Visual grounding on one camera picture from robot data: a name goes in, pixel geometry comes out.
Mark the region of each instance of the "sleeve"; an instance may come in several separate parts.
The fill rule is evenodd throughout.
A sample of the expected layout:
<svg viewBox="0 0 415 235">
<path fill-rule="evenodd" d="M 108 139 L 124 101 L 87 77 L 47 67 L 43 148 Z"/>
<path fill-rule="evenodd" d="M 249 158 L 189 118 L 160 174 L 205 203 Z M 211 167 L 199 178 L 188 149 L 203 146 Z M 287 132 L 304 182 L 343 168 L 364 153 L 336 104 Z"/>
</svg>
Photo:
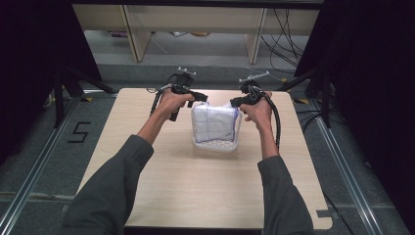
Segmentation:
<svg viewBox="0 0 415 235">
<path fill-rule="evenodd" d="M 150 143 L 131 135 L 73 199 L 58 234 L 123 234 L 139 175 L 153 153 Z"/>
<path fill-rule="evenodd" d="M 258 163 L 263 186 L 264 235 L 313 234 L 311 216 L 280 156 Z"/>
</svg>

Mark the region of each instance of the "finger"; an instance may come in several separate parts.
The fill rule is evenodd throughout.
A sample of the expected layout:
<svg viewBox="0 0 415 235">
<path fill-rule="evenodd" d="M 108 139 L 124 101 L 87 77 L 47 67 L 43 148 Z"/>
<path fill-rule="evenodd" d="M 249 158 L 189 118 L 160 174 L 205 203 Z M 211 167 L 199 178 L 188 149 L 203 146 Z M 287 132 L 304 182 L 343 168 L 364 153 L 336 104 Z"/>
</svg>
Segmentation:
<svg viewBox="0 0 415 235">
<path fill-rule="evenodd" d="M 239 107 L 239 110 L 240 110 L 240 111 L 242 111 L 242 112 L 245 112 L 245 111 L 247 110 L 247 107 L 248 107 L 248 105 L 246 105 L 246 104 L 242 104 L 242 105 Z"/>
<path fill-rule="evenodd" d="M 185 101 L 195 101 L 195 97 L 192 94 L 184 94 L 183 99 L 185 99 Z"/>
</svg>

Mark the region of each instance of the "person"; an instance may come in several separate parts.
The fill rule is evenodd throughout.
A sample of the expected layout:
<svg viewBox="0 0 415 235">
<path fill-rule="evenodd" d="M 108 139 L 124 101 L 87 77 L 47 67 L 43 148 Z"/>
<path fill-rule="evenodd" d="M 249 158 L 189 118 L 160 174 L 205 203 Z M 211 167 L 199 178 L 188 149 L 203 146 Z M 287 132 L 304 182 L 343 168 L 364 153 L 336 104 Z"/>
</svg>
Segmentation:
<svg viewBox="0 0 415 235">
<path fill-rule="evenodd" d="M 154 153 L 152 145 L 162 125 L 186 101 L 193 100 L 191 94 L 177 95 L 165 90 L 139 132 L 131 135 L 76 195 L 57 234 L 123 234 L 134 205 L 139 175 Z M 260 135 L 262 161 L 258 169 L 263 185 L 263 234 L 312 234 L 310 214 L 273 139 L 271 108 L 261 100 L 254 106 L 242 105 L 240 110 L 248 114 L 246 121 L 253 121 Z"/>
</svg>

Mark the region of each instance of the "cable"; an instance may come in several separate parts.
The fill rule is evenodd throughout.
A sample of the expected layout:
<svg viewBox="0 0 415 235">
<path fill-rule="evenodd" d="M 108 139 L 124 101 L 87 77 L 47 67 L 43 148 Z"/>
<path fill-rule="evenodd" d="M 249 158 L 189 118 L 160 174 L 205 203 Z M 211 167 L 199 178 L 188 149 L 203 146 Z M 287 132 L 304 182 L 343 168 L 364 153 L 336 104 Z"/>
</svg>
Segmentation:
<svg viewBox="0 0 415 235">
<path fill-rule="evenodd" d="M 164 92 L 167 88 L 170 88 L 170 87 L 171 87 L 171 84 L 168 84 L 168 85 L 163 86 L 162 88 L 160 88 L 157 91 L 156 98 L 155 98 L 155 100 L 153 102 L 153 106 L 150 110 L 150 115 L 152 115 L 153 112 L 155 111 L 157 103 L 159 102 L 159 99 L 160 99 L 160 96 L 161 96 L 162 92 Z"/>
<path fill-rule="evenodd" d="M 149 93 L 156 93 L 157 89 L 156 88 L 146 88 L 147 92 Z"/>
<path fill-rule="evenodd" d="M 274 35 L 272 35 L 272 34 L 271 34 L 271 38 L 272 38 L 272 40 L 274 40 L 274 42 L 275 42 L 275 43 L 277 43 L 277 44 L 278 44 L 278 46 L 280 46 L 280 48 L 281 48 L 281 49 L 283 49 L 283 50 L 285 50 L 285 51 L 288 51 L 288 52 L 293 53 L 293 51 L 292 51 L 292 50 L 287 49 L 287 48 L 283 47 L 282 45 L 280 45 L 280 44 L 278 43 L 278 41 L 277 41 L 277 40 L 275 40 Z"/>
<path fill-rule="evenodd" d="M 266 102 L 268 102 L 269 106 L 272 109 L 272 112 L 274 113 L 275 122 L 276 122 L 276 134 L 275 134 L 275 144 L 277 145 L 277 148 L 280 149 L 280 139 L 281 139 L 281 120 L 280 116 L 278 114 L 277 107 L 275 106 L 274 102 L 272 102 L 271 98 L 266 94 L 264 91 L 261 91 L 260 94 L 262 94 L 262 97 L 265 98 Z"/>
<path fill-rule="evenodd" d="M 277 68 L 275 68 L 274 67 L 274 65 L 272 64 L 272 54 L 274 54 L 275 52 L 274 52 L 274 48 L 271 48 L 269 45 L 268 45 L 268 43 L 265 41 L 265 39 L 261 36 L 261 38 L 262 38 L 262 40 L 265 42 L 265 44 L 268 46 L 268 48 L 270 49 L 270 51 L 271 51 L 271 53 L 270 53 L 270 55 L 269 55 L 269 64 L 271 65 L 271 67 L 272 68 L 274 68 L 276 71 L 280 71 L 280 72 L 284 72 L 284 73 L 294 73 L 293 71 L 285 71 L 285 70 L 278 70 Z"/>
<path fill-rule="evenodd" d="M 158 46 L 163 52 L 165 52 L 165 54 L 170 55 L 167 51 L 162 49 L 162 47 L 159 45 L 159 43 L 157 43 L 157 41 L 154 40 L 152 36 L 150 37 L 150 40 L 152 40 L 156 44 L 156 46 Z"/>
<path fill-rule="evenodd" d="M 330 205 L 332 205 L 333 209 L 336 211 L 337 215 L 338 215 L 338 216 L 339 216 L 339 218 L 342 220 L 342 222 L 345 224 L 345 226 L 346 226 L 346 228 L 347 228 L 348 232 L 349 232 L 351 235 L 354 235 L 353 230 L 351 230 L 351 228 L 350 228 L 350 226 L 348 225 L 348 223 L 346 222 L 345 218 L 342 216 L 342 214 L 339 212 L 339 210 L 337 209 L 337 207 L 335 206 L 335 204 L 332 202 L 332 200 L 330 200 L 330 198 L 327 196 L 327 194 L 326 194 L 324 191 L 323 191 L 323 195 L 324 195 L 324 198 L 326 198 L 326 199 L 327 199 L 327 201 L 329 201 Z"/>
<path fill-rule="evenodd" d="M 305 130 L 307 129 L 308 125 L 317 117 L 321 116 L 322 112 L 319 112 L 318 114 L 312 115 L 309 117 L 309 120 L 305 123 L 305 125 L 301 128 L 302 133 L 305 133 Z"/>
<path fill-rule="evenodd" d="M 280 19 L 279 19 L 279 17 L 278 17 L 278 14 L 277 14 L 277 11 L 274 9 L 274 14 L 275 14 L 275 17 L 276 17 L 276 19 L 277 19 L 277 21 L 278 21 L 278 24 L 280 25 L 280 27 L 281 27 L 281 33 L 280 33 L 280 36 L 278 37 L 278 40 L 276 40 L 276 43 L 278 44 L 278 41 L 279 41 L 279 39 L 281 38 L 281 36 L 284 34 L 285 35 L 285 37 L 286 37 L 286 39 L 287 39 L 287 41 L 289 42 L 289 44 L 290 44 L 290 46 L 291 46 L 291 48 L 292 48 L 292 50 L 289 50 L 289 49 L 287 49 L 287 48 L 284 48 L 284 47 L 282 47 L 280 44 L 278 44 L 281 48 L 283 48 L 283 49 L 285 49 L 285 50 L 287 50 L 287 51 L 290 51 L 290 52 L 292 52 L 293 54 L 294 54 L 294 56 L 295 56 L 295 58 L 296 58 L 296 60 L 297 60 L 297 62 L 299 62 L 300 61 L 300 58 L 299 58 L 299 55 L 301 55 L 302 56 L 302 54 L 299 54 L 297 51 L 296 51 L 296 49 L 294 48 L 294 47 L 297 47 L 300 51 L 302 51 L 303 52 L 303 50 L 301 50 L 301 48 L 293 41 L 293 39 L 291 38 L 291 30 L 290 30 L 290 22 L 289 22 L 289 14 L 290 14 L 290 10 L 289 9 L 286 9 L 286 20 L 285 20 L 285 22 L 284 22 L 284 25 L 282 25 L 282 23 L 281 23 L 281 21 L 280 21 Z"/>
<path fill-rule="evenodd" d="M 330 112 L 339 112 L 336 108 L 330 108 Z M 323 112 L 321 110 L 310 110 L 310 111 L 297 111 L 296 114 L 304 114 L 304 113 L 316 113 L 316 112 Z"/>
<path fill-rule="evenodd" d="M 286 57 L 286 56 L 284 56 L 283 54 L 281 54 L 280 52 L 276 51 L 276 50 L 275 50 L 275 46 L 276 46 L 277 44 L 274 44 L 274 46 L 273 46 L 273 47 L 271 47 L 271 46 L 268 44 L 268 42 L 265 40 L 265 38 L 263 38 L 263 36 L 262 36 L 262 35 L 261 35 L 261 39 L 262 39 L 262 41 L 265 43 L 265 45 L 268 47 L 268 49 L 272 52 L 272 53 L 271 53 L 271 55 L 272 55 L 272 54 L 275 54 L 275 55 L 279 56 L 281 59 L 283 59 L 284 61 L 286 61 L 286 62 L 290 63 L 290 64 L 291 64 L 291 65 L 293 65 L 294 67 L 296 67 L 296 66 L 298 65 L 296 62 L 294 62 L 294 61 L 290 60 L 288 57 Z"/>
<path fill-rule="evenodd" d="M 305 117 L 305 118 L 303 118 L 303 119 L 301 119 L 300 120 L 300 123 L 302 123 L 303 121 L 305 121 L 305 120 L 307 120 L 307 119 L 309 119 L 309 118 L 311 118 L 311 117 L 313 117 L 314 115 L 310 115 L 310 116 L 307 116 L 307 117 Z"/>
</svg>

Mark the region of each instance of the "wooden table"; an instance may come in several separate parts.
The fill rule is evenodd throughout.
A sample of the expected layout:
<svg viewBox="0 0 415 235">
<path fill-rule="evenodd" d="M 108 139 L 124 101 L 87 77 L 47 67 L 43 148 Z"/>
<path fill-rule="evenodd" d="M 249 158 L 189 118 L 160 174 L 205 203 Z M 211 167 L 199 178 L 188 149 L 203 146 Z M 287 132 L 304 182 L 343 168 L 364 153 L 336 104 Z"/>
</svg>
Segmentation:
<svg viewBox="0 0 415 235">
<path fill-rule="evenodd" d="M 197 91 L 207 94 L 213 106 L 243 96 L 237 90 Z M 138 132 L 154 98 L 146 89 L 119 92 L 80 187 L 130 134 Z M 290 95 L 274 92 L 272 100 L 281 118 L 281 155 L 304 197 L 314 228 L 329 229 L 331 217 L 317 215 L 328 208 Z M 155 153 L 140 176 L 126 226 L 262 229 L 262 185 L 256 166 L 261 151 L 254 123 L 242 121 L 237 150 L 220 153 L 193 145 L 190 113 L 191 109 L 182 108 L 176 122 L 164 124 L 154 144 Z"/>
</svg>

